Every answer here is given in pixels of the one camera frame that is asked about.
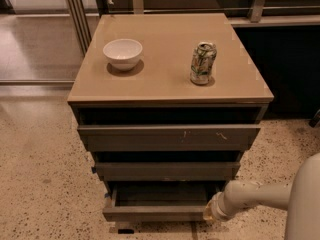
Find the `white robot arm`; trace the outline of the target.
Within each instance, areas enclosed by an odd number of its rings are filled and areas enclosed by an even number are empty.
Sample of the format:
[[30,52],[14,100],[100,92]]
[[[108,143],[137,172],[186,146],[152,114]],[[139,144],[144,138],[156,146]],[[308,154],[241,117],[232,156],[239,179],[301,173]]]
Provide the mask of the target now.
[[320,240],[320,154],[304,161],[291,183],[232,180],[203,212],[206,221],[229,221],[256,206],[287,212],[284,240]]

